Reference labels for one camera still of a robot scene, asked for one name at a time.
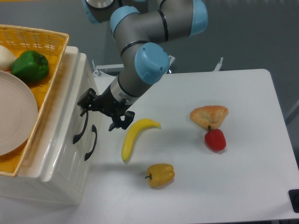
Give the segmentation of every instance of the white onion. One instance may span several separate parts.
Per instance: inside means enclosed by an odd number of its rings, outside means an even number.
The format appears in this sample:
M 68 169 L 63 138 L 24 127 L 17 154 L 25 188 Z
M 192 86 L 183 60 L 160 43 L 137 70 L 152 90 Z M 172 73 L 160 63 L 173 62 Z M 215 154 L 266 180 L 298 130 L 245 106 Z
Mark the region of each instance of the white onion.
M 6 47 L 0 45 L 0 70 L 10 70 L 10 66 L 15 60 L 16 57 L 13 55 L 13 53 Z

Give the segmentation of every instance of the blue joint cap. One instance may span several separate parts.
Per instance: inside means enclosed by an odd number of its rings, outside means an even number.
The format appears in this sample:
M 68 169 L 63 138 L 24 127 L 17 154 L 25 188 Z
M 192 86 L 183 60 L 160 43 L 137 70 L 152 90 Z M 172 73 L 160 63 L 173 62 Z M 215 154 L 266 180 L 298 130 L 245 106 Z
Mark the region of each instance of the blue joint cap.
M 206 5 L 201 0 L 193 0 L 193 21 L 189 36 L 205 31 L 207 24 L 208 16 Z
M 135 54 L 135 69 L 139 78 L 147 84 L 158 82 L 169 69 L 169 56 L 155 43 L 142 45 Z
M 125 18 L 127 15 L 130 15 L 132 13 L 140 14 L 140 12 L 137 10 L 137 8 L 132 7 L 132 6 L 120 7 L 112 13 L 112 15 L 110 17 L 110 27 L 111 27 L 113 36 L 114 36 L 114 31 L 115 31 L 117 25 L 123 20 L 123 18 Z
M 89 18 L 89 21 L 90 21 L 91 23 L 93 23 L 93 24 L 95 24 L 95 23 L 100 23 L 99 21 L 96 20 L 96 18 L 95 18 L 95 17 L 93 16 L 93 14 L 90 12 L 89 7 L 88 7 L 88 5 L 86 4 L 86 0 L 82 0 L 82 3 L 83 3 L 83 6 L 84 6 L 84 9 L 85 9 L 85 11 L 86 11 L 86 14 L 87 14 L 87 16 L 88 16 L 88 18 Z

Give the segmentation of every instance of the green bell pepper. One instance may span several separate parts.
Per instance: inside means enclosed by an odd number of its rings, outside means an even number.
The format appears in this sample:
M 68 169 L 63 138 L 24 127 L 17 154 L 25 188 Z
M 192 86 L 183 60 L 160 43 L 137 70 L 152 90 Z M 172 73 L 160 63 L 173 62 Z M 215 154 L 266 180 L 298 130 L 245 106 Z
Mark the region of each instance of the green bell pepper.
M 48 73 L 47 58 L 34 50 L 23 52 L 11 66 L 11 74 L 24 82 L 38 82 Z

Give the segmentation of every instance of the gray floor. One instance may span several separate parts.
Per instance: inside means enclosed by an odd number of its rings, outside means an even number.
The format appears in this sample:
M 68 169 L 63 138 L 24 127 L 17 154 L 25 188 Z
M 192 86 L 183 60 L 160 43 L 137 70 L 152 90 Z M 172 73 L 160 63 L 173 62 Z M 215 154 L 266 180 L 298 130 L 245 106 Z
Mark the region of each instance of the gray floor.
M 174 72 L 211 71 L 221 57 L 223 70 L 267 69 L 285 115 L 299 99 L 299 0 L 204 2 L 206 32 L 162 44 L 176 57 Z M 156 1 L 149 8 L 157 9 Z M 121 63 L 108 22 L 91 24 L 81 0 L 1 2 L 0 23 L 68 33 L 69 45 L 97 65 Z M 288 126 L 297 158 L 298 130 L 299 117 Z

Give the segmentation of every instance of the bread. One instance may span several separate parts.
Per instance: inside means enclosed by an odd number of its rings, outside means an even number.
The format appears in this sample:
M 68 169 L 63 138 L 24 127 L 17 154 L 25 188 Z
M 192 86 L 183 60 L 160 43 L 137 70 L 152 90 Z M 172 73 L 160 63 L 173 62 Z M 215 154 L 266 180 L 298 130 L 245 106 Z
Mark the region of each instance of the bread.
M 208 126 L 211 126 L 211 129 L 217 129 L 227 114 L 228 108 L 224 106 L 203 106 L 194 109 L 190 113 L 190 119 L 206 130 Z

